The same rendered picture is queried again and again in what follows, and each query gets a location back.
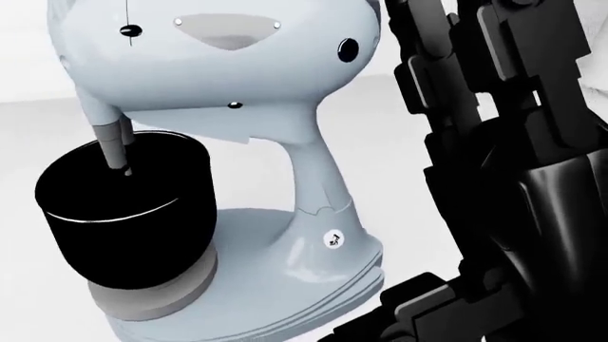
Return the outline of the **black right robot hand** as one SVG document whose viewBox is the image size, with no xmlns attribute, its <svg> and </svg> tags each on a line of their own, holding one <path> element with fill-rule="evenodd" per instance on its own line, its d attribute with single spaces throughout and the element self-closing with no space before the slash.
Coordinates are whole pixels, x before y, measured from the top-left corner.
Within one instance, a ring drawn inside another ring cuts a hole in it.
<svg viewBox="0 0 608 342">
<path fill-rule="evenodd" d="M 608 123 L 573 0 L 385 0 L 424 173 L 463 258 L 319 342 L 608 342 Z"/>
</svg>

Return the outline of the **pale blue mixer base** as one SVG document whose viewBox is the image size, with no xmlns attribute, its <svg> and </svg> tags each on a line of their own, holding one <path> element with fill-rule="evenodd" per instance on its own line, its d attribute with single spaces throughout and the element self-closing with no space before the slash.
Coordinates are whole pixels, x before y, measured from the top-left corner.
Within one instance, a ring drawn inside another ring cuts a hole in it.
<svg viewBox="0 0 608 342">
<path fill-rule="evenodd" d="M 377 293 L 382 244 L 362 227 L 327 145 L 284 149 L 293 212 L 220 210 L 213 240 L 177 278 L 143 290 L 90 285 L 120 342 L 284 342 Z"/>
</svg>

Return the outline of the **black mixing bowl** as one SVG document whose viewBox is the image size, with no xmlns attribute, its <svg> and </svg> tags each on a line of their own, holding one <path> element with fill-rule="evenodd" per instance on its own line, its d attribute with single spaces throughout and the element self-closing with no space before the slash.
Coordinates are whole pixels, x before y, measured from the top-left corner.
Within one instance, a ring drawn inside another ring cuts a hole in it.
<svg viewBox="0 0 608 342">
<path fill-rule="evenodd" d="M 127 147 L 130 176 L 88 142 L 40 176 L 35 199 L 66 262 L 103 287 L 141 290 L 189 269 L 215 233 L 210 156 L 196 139 L 139 131 Z"/>
</svg>

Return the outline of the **grey beater attachment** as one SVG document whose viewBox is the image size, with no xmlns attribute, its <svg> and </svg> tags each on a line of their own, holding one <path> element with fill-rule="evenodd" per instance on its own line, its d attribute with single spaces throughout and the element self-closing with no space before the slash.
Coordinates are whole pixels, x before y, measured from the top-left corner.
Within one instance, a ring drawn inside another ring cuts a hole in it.
<svg viewBox="0 0 608 342">
<path fill-rule="evenodd" d="M 131 176 L 126 147 L 135 141 L 132 122 L 126 116 L 114 123 L 92 126 L 107 166 L 120 175 Z"/>
</svg>

